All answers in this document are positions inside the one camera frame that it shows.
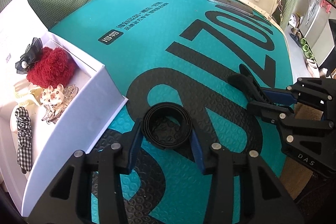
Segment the black claw hair clip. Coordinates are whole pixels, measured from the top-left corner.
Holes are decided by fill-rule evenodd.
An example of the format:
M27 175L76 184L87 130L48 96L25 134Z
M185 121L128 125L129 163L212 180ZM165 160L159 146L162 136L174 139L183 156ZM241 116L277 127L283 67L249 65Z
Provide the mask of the black claw hair clip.
M227 82L232 87L241 91L248 101L257 101L272 105L273 102L266 96L253 74L244 64L239 65L239 71L240 73L229 76Z

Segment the black white gingham scrunchie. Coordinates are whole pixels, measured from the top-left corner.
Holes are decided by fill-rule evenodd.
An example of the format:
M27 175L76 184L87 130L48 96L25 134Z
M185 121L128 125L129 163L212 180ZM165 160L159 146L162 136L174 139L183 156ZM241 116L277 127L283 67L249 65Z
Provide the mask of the black white gingham scrunchie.
M29 112L22 106L15 110L18 131L17 163L23 174L32 169L32 128Z

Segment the clear star clip with bears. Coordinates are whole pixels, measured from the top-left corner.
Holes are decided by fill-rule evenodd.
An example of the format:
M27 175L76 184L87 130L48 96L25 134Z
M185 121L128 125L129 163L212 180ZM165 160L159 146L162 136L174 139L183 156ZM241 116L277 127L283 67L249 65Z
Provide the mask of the clear star clip with bears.
M46 121L47 124L55 124L76 97L78 91L79 89L76 85L64 87L62 84L58 84L55 88L50 85L48 88L43 89L40 95L40 102L46 113L42 121Z

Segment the black belt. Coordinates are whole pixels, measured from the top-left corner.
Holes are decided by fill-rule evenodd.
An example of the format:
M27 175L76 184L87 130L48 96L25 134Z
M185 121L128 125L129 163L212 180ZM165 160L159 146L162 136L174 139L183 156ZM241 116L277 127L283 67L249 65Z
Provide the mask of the black belt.
M181 105L173 102L151 106L141 121L143 136L159 149L175 149L183 145L192 131L190 114Z

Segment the white cabinet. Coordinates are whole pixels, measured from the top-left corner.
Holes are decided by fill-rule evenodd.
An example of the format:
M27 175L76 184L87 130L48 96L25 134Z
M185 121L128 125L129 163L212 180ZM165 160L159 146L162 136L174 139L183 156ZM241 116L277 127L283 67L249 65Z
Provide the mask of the white cabinet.
M334 49L334 39L329 20L335 19L335 7L327 12L321 6L323 0L311 0L307 13L300 25L300 31L307 40L309 47L320 66Z

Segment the white open gift box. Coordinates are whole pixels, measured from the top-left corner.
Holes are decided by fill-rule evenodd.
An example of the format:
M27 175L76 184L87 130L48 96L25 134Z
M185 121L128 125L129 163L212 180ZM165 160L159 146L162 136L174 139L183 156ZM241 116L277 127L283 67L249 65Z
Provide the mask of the white open gift box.
M70 155L92 150L127 99L106 67L28 3L1 12L1 183L23 217Z

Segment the smartphone in clear case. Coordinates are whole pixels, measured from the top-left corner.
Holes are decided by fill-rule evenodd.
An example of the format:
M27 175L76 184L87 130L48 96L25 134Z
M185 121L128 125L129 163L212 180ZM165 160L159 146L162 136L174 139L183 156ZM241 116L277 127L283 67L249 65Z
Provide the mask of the smartphone in clear case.
M238 11L242 14L246 14L248 16L254 16L253 10L249 6L239 1L235 0L208 0L208 1L216 3L217 5L227 7L231 10Z

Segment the cream claw hair clip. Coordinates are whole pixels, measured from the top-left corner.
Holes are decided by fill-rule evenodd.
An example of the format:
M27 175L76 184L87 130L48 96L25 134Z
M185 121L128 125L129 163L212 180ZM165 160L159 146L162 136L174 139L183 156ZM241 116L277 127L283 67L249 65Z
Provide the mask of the cream claw hair clip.
M14 84L15 102L21 107L27 107L32 104L41 106L40 95L42 90L40 86L23 79Z

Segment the teal bubble mailer mat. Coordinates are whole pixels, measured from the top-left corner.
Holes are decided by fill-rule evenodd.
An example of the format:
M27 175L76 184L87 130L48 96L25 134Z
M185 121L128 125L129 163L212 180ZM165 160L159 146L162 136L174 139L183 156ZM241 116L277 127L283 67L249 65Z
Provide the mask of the teal bubble mailer mat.
M255 150L276 176L285 155L276 126L246 109L227 78L244 64L259 85L293 82L287 41L261 15L241 15L208 0L93 0L52 32L101 61L127 97L96 149L130 131L161 102L187 110L203 132L231 152ZM232 223L240 223L239 178L234 178Z

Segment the red fluffy scrunchie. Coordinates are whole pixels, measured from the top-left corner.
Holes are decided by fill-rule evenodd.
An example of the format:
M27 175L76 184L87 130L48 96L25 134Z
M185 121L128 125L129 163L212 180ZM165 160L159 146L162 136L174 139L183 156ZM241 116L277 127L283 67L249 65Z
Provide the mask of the red fluffy scrunchie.
M44 47L40 60L28 71L26 79L41 88L56 88L58 84L66 87L76 68L73 58L64 49Z

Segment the black bow pearl clip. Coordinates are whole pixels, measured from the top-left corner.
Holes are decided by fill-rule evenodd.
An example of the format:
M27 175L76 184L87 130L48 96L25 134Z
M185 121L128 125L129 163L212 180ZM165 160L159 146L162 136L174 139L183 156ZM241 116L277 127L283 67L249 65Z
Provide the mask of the black bow pearl clip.
M25 75L41 59L43 43L40 38L33 38L27 46L25 53L21 55L20 60L15 63L16 73Z

